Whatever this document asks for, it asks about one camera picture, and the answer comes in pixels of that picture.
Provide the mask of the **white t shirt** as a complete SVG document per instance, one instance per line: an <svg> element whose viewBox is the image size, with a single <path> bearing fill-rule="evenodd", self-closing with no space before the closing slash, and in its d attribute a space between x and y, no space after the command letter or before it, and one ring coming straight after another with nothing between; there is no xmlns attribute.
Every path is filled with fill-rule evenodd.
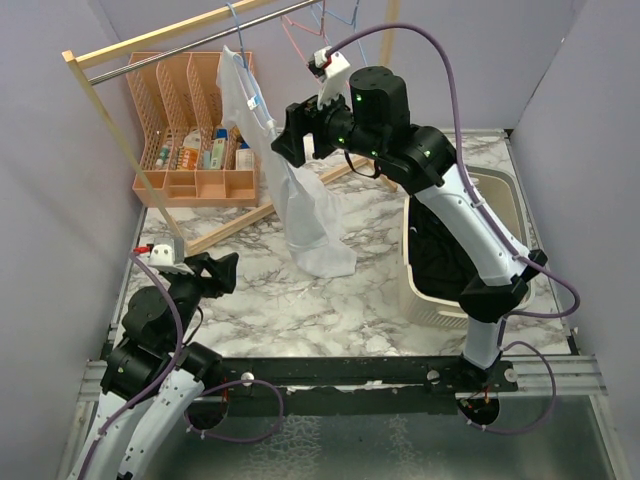
<svg viewBox="0 0 640 480"><path fill-rule="evenodd" d="M315 172L291 167L271 149L277 137L276 122L242 55L228 47L222 50L217 86L222 95L222 125L236 127L261 161L268 194L296 266L319 278L354 274L357 254L341 240L340 201Z"/></svg>

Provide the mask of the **light blue clothes hanger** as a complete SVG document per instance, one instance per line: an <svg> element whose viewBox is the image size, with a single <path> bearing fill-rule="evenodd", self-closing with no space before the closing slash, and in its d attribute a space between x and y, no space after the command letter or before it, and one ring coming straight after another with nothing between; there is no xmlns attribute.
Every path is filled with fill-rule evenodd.
<svg viewBox="0 0 640 480"><path fill-rule="evenodd" d="M343 15L340 15L339 13L331 11L326 6L312 7L311 8L312 17L316 21L317 25L321 30L320 35L323 38L326 37L326 28L323 27L322 24L326 21L327 18L334 19L340 22L341 24L348 26L351 29L352 33L356 33L358 31L358 17L359 17L360 5L361 5L361 1L355 0L352 11L348 16L343 16Z"/></svg>

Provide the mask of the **black t shirt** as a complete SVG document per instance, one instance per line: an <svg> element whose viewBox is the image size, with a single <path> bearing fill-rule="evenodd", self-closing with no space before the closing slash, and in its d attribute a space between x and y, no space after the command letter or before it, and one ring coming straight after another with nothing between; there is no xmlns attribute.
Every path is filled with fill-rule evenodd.
<svg viewBox="0 0 640 480"><path fill-rule="evenodd" d="M477 274L455 237L416 199L409 203L408 255L417 290L436 299L457 302Z"/></svg>

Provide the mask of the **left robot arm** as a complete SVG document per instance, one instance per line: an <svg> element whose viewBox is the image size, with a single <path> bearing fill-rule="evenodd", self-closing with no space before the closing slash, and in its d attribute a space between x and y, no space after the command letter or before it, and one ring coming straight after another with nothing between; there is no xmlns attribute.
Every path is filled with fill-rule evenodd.
<svg viewBox="0 0 640 480"><path fill-rule="evenodd" d="M202 299L234 292L238 254L180 258L167 243L144 251L146 260L131 259L151 283L129 300L71 479L142 478L179 417L225 380L221 356L184 335Z"/></svg>

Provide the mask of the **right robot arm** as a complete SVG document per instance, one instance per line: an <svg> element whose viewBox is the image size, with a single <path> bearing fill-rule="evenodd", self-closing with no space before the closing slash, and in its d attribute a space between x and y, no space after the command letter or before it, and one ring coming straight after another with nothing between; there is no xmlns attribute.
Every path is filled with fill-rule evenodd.
<svg viewBox="0 0 640 480"><path fill-rule="evenodd" d="M438 129L410 120L404 80L383 66L354 73L314 67L319 93L286 109L283 132L271 144L294 167L305 161L303 138L312 135L314 158L337 149L373 160L377 173L400 185L432 212L466 252L476 275L461 293L468 316L461 383L481 391L496 376L501 323L518 306L548 258L512 239L457 164L456 150Z"/></svg>

